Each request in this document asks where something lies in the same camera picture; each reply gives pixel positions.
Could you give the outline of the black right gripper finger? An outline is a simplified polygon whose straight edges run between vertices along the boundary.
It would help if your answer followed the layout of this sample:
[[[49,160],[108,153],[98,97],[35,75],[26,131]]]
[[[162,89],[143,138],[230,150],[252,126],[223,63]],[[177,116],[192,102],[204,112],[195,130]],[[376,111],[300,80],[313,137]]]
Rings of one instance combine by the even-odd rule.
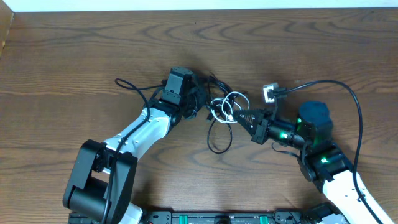
[[[256,114],[234,114],[234,119],[251,135],[255,135],[258,124]]]
[[[248,110],[235,110],[233,117],[239,116],[260,116],[264,113],[264,109],[248,109]]]

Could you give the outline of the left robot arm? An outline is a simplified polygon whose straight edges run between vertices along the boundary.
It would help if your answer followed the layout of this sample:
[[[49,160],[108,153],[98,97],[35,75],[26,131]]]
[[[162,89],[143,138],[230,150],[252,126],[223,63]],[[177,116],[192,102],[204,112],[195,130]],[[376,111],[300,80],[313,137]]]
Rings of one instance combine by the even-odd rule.
[[[205,78],[184,67],[144,98],[141,114],[119,134],[84,142],[63,195],[63,206],[90,223],[139,223],[143,210],[131,203],[139,159],[182,119],[193,119],[207,100]]]

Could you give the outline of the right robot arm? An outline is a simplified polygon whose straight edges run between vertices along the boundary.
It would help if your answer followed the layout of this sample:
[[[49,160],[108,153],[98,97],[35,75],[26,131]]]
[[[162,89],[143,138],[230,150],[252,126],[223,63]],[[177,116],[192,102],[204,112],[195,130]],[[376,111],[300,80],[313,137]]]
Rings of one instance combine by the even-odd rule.
[[[354,165],[332,140],[333,122],[326,104],[302,104],[295,123],[276,119],[271,108],[234,111],[234,119],[264,144],[271,139],[296,148],[303,176],[328,199],[303,213],[301,223],[392,223],[367,190]]]

